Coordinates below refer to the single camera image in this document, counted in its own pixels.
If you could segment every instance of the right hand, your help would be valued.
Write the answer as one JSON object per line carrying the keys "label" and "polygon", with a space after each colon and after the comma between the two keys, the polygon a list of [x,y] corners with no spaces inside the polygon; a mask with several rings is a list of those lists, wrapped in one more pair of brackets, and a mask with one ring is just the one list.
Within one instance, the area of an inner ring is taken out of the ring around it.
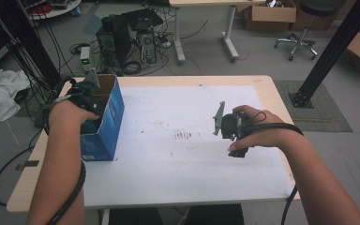
{"label": "right hand", "polygon": [[[238,106],[233,109],[234,112],[244,112],[249,118],[253,118],[252,125],[270,124],[270,123],[284,123],[277,115],[269,111],[260,111],[248,105]],[[263,147],[280,147],[281,143],[285,141],[294,131],[283,128],[268,128],[254,131],[245,138],[233,142],[229,151],[244,149],[253,146]]]}

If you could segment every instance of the gray carpet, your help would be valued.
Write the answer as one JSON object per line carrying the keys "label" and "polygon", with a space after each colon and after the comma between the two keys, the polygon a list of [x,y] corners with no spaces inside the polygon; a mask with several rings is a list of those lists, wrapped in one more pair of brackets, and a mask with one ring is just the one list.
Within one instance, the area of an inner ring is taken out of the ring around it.
{"label": "gray carpet", "polygon": [[274,81],[294,122],[303,131],[353,132],[323,84],[311,99],[313,108],[294,108],[289,93],[296,93],[303,81]]}

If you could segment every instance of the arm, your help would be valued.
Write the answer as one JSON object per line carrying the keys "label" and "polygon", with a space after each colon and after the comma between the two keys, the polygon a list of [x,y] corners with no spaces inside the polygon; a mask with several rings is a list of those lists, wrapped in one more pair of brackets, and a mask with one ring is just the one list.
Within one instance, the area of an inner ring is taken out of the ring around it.
{"label": "arm", "polygon": [[[46,224],[71,194],[81,171],[81,124],[97,118],[67,100],[52,108],[50,136],[27,224]],[[83,206],[81,191],[57,224],[83,224]]]}
{"label": "arm", "polygon": [[[253,118],[259,111],[249,106],[233,109]],[[266,119],[255,123],[283,123],[276,115],[263,111]],[[263,119],[258,115],[255,121]],[[233,151],[250,146],[278,147],[286,156],[300,193],[309,224],[360,224],[360,210],[330,172],[310,142],[288,129],[266,129],[253,132],[233,142]]]}

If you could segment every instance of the hand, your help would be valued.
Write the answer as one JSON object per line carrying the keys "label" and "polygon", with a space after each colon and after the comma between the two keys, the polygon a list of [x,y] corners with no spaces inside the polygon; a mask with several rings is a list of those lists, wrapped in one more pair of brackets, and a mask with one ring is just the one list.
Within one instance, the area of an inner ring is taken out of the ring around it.
{"label": "hand", "polygon": [[[233,109],[234,112],[244,112],[249,118],[252,118],[252,125],[283,123],[275,114],[269,111],[259,111],[248,105],[238,106]],[[280,147],[284,142],[289,140],[294,131],[282,128],[268,128],[254,131],[245,138],[233,142],[229,151],[243,149],[246,147],[263,146],[263,147]]]}
{"label": "hand", "polygon": [[69,100],[64,100],[53,106],[49,114],[49,126],[69,121],[81,125],[86,120],[96,120],[98,118],[98,115],[79,108]]}

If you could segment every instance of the black pole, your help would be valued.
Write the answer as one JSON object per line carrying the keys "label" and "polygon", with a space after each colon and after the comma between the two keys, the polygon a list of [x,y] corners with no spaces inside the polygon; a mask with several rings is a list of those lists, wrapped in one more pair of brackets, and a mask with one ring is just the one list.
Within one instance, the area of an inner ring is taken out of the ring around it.
{"label": "black pole", "polygon": [[[20,6],[20,1],[0,0],[0,20],[7,27],[9,33],[21,42],[38,69],[43,82],[53,89],[61,81],[61,76]],[[9,41],[6,31],[0,29],[0,35]]]}
{"label": "black pole", "polygon": [[341,26],[329,41],[329,44],[326,46],[320,59],[308,74],[302,86],[297,93],[292,96],[292,105],[294,107],[303,108],[309,103],[315,91],[323,82],[323,79],[325,79],[326,75],[352,42],[359,30],[360,0],[357,0]]}

